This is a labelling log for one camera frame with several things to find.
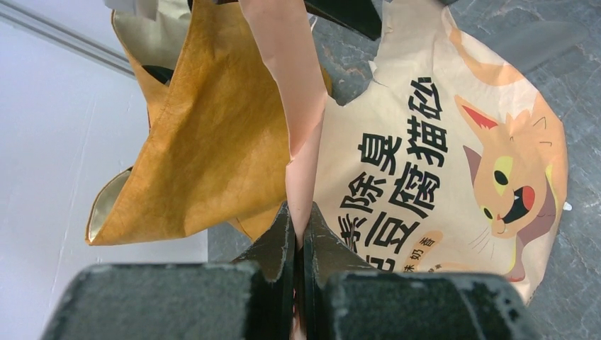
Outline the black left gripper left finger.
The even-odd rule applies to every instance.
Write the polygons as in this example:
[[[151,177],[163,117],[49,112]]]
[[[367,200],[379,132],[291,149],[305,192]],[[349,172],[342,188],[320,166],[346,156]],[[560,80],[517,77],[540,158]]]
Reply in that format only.
[[[44,339],[288,339],[295,236],[287,204],[230,262],[93,265],[65,290]]]

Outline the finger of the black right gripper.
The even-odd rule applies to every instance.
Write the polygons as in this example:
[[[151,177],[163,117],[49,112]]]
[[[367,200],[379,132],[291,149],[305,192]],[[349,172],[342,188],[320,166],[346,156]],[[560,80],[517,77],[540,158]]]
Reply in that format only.
[[[381,37],[381,18],[370,0],[305,0],[307,12],[369,40]]]

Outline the pink cat litter bag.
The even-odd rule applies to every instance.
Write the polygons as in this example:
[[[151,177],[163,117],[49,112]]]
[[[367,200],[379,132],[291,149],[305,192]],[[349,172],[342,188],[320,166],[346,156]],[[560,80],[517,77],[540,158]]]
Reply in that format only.
[[[312,207],[373,268],[492,274],[526,306],[566,201],[561,121],[447,6],[379,16],[366,90],[325,104]]]

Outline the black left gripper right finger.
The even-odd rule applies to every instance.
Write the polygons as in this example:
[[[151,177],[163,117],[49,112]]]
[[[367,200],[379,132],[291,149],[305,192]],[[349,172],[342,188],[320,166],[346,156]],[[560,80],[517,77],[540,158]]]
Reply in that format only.
[[[368,265],[312,207],[303,240],[308,339],[538,339],[517,291],[485,273],[392,273]]]

